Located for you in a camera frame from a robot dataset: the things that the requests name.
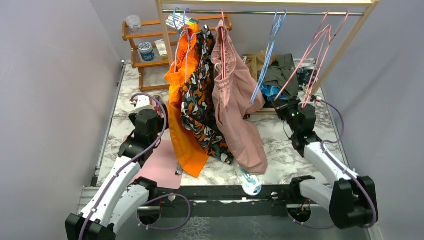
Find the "blue patterned shorts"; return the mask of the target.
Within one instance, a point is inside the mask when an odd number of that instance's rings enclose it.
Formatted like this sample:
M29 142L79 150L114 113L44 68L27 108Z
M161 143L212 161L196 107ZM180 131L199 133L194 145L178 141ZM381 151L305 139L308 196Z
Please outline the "blue patterned shorts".
M280 88L278 88L277 86L274 86L274 85L261 85L260 86L260 91L261 91L262 95L264 96L264 98L268 102L271 102L272 100L274 100L275 97L280 92L280 90L281 90Z

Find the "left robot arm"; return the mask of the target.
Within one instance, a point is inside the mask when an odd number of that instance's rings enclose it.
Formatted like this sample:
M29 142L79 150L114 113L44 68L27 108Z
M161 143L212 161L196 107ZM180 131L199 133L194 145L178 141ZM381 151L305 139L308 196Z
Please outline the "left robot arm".
M121 144L115 164L95 196L79 214L71 213L65 221L69 240L114 240L129 216L142 204L157 200L157 183L140 177L134 186L132 179L152 155L168 128L168 112L144 108L131 113L134 130Z

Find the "camouflage patterned shorts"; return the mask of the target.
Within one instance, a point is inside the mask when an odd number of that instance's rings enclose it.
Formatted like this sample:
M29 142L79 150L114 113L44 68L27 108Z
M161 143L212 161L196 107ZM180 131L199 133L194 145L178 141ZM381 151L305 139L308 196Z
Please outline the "camouflage patterned shorts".
M181 89L181 122L193 133L194 139L208 156L232 164L234 156L217 126L215 117L214 64L211 61L215 43L210 27L204 25L196 41L199 64Z

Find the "pink shorts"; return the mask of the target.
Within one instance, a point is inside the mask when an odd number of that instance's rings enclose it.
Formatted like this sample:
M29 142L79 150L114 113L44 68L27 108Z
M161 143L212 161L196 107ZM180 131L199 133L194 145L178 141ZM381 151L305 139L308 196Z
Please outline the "pink shorts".
M263 175L268 168L268 159L264 144L254 122L244 119L263 108L265 99L258 93L253 105L250 99L257 82L237 53L229 32L225 29L226 78L222 75L222 20L216 27L215 45L211 53L211 62L220 66L214 77L213 103L218 129L223 134L235 161L248 173Z

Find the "hanger holding pink shorts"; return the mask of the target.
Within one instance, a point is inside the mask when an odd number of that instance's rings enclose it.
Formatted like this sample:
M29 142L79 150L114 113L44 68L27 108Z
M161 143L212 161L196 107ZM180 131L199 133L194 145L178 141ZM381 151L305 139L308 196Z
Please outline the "hanger holding pink shorts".
M225 23L225 14L223 9L221 9L222 23L223 27L221 28L221 66L222 66L222 78L227 78L227 60L226 60L226 23Z

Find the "dark navy patterned garment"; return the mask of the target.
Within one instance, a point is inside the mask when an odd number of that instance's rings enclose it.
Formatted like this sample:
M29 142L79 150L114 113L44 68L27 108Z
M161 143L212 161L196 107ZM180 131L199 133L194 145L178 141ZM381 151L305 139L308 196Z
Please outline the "dark navy patterned garment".
M296 71L296 76L299 87L304 88L309 85L310 79L312 79L312 82L315 80L317 71L308 67L300 67Z

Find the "pink mat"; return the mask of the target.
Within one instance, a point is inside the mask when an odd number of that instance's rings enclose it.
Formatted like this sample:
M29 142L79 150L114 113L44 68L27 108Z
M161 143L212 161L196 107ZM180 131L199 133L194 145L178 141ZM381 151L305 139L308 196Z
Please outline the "pink mat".
M178 190L182 182L182 175L176 175L178 163L172 142L162 140L131 183L143 177L156 182L159 188Z

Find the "olive green garment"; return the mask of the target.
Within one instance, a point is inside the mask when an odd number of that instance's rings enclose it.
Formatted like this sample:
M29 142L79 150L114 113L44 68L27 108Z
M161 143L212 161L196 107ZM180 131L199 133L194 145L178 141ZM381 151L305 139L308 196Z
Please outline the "olive green garment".
M293 59L293 55L291 53L272 54L269 66L267 68L267 72L274 71L275 73L278 74L278 79L276 83L271 82L270 86L276 86L282 89L282 87L285 85L288 78L291 76L293 70L295 70L295 68L296 68L295 62ZM286 87L286 89L283 91L283 93L281 94L279 98L281 100L296 98L298 96L298 91L299 91L299 83L295 73L294 77L292 78L292 80L290 81L290 83L288 84L288 86Z

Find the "tan garment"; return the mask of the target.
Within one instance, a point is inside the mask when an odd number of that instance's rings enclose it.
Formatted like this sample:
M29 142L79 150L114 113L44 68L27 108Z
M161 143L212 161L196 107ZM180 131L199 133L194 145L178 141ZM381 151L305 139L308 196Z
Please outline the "tan garment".
M245 60L245 64L249 69L250 75L257 82L259 78L259 74L261 73L265 59L266 52L263 50L259 53L245 53L242 57ZM276 83L278 79L278 73L275 71L268 71L264 78L264 83L270 85L271 83Z

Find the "blue lidded jar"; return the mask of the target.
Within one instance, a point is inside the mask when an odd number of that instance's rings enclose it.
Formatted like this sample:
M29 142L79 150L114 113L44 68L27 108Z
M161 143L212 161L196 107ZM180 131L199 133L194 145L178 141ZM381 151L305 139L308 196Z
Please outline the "blue lidded jar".
M142 42L138 45L138 52L141 59L145 62L151 62L155 59L153 45L150 42Z

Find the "wooden shelf unit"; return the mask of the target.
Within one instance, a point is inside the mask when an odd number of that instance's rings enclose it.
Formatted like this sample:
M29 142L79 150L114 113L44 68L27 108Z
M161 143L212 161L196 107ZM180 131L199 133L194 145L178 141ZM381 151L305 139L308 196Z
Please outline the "wooden shelf unit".
M121 36L124 41L128 41L131 47L130 64L133 69L138 70L139 90L141 92L167 90L169 84L164 83L158 85L146 85L144 76L145 69L153 67L163 67L169 65L167 49L163 37L160 20L141 21L138 16L132 15L127 17L122 23ZM215 31L213 25L218 23L221 17L218 14L196 16L186 23L192 25L195 22L199 27L208 25L211 31ZM224 14L224 22L226 29L231 31L233 28L232 19L229 14Z

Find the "marker pen pack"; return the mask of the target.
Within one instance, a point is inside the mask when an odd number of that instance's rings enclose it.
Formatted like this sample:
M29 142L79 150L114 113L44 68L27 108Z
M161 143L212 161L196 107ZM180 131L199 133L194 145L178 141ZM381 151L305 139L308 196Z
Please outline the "marker pen pack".
M193 24L198 24L199 22L199 20L188 17L187 15L183 15L181 13L171 14L165 20L165 23L168 27L178 31L181 31L183 28Z

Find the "clear plastic cup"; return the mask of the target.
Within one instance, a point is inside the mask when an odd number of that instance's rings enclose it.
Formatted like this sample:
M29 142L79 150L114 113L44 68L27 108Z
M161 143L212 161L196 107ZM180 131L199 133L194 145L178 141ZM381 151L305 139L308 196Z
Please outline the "clear plastic cup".
M125 22L131 33L137 33L142 28L142 23L138 15L130 15L125 19Z

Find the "wooden clothes rack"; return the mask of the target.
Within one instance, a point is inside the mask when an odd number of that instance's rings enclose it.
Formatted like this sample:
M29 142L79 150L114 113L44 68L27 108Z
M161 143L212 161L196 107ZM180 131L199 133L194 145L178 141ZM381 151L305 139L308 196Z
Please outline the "wooden clothes rack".
M314 95L320 90L325 80L329 77L341 57L344 55L356 35L372 14L373 10L380 3L378 0L157 0L156 9L159 16L159 23L163 33L166 50L168 53L168 62L172 64L171 42L168 29L165 23L164 13L171 13L171 10L163 9L163 5L217 5L217 6L278 6L278 7L321 7L321 8L363 8L363 12L350 13L349 16L359 17L341 46L338 48L333 58L327 65L324 73L319 77L317 83L314 84L311 93Z

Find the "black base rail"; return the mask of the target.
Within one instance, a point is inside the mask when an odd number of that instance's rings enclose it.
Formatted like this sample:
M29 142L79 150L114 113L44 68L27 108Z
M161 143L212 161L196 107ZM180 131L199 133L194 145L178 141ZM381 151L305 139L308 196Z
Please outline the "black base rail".
M140 206L142 220L159 217L286 217L288 210L307 207L304 197L296 196L289 185L263 185L259 194L247 195L240 185L181 186L179 189L156 188L152 203Z

